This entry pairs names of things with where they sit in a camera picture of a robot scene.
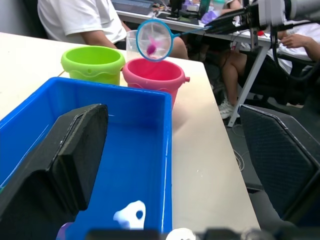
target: black chair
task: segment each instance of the black chair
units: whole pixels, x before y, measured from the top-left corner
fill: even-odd
[[[33,25],[33,35],[36,38],[48,39],[47,32],[42,25],[38,15],[38,0],[22,0],[23,5]]]
[[[320,226],[319,142],[289,115],[249,105],[239,114],[264,188],[250,194],[260,227]]]
[[[278,54],[278,58],[292,62],[291,75],[294,77],[302,77],[308,73],[308,70],[304,71],[307,66],[313,67],[316,65],[316,62],[314,61],[299,59],[284,53]],[[255,96],[253,100],[247,99],[245,104],[289,114],[288,112],[268,103],[268,99],[270,97],[275,98],[277,103],[281,105],[286,105],[287,103],[292,105],[304,105],[309,93],[313,89],[319,77],[319,73],[320,71],[318,70],[305,81],[296,81],[290,78],[277,79],[273,81],[270,81],[270,79],[256,80],[250,89],[250,93],[262,95],[263,97],[262,99],[259,99],[257,96]],[[244,87],[244,82],[245,81],[242,80],[239,81],[239,84],[242,88]]]

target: desk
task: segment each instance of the desk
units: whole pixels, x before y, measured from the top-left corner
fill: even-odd
[[[136,23],[140,24],[145,20],[151,19],[154,14],[151,12],[149,15],[142,15],[142,14],[137,14],[137,13],[132,13],[132,12],[126,12],[126,11],[116,11],[119,17],[123,21],[131,22],[131,23]],[[168,19],[161,19],[161,21],[165,22],[170,29],[180,31],[180,32],[189,32],[194,29],[200,29],[204,27],[204,24],[199,21],[199,25],[194,25],[190,23],[185,23],[185,22],[179,22],[179,21],[172,21]],[[217,35],[217,34],[206,34],[205,36],[211,37],[211,38],[217,38],[217,39],[224,39],[224,40],[229,40],[229,41],[236,41],[236,42],[241,42],[241,43],[251,43],[250,35],[248,34],[249,32],[241,33],[241,34],[229,34],[229,35]],[[198,31],[195,32],[195,34],[198,35],[203,35],[203,31]],[[248,96],[248,93],[251,89],[251,86],[253,85],[257,74],[267,56],[267,52],[269,48],[271,47],[271,42],[268,37],[265,36],[259,36],[258,37],[258,45],[259,45],[259,53],[258,56],[253,64],[253,67],[250,71],[250,74],[245,82],[245,85],[242,89],[242,92],[240,93],[240,96],[238,98],[238,102],[236,104],[236,107],[234,108],[233,114],[230,117],[228,127],[232,127],[235,124],[235,121],[237,119],[238,115],[238,107],[243,104]]]
[[[0,119],[58,76],[63,52],[77,46],[0,33]],[[259,228],[204,65],[168,60],[191,77],[180,88],[172,113],[173,227]],[[126,86],[123,77],[121,85]]]

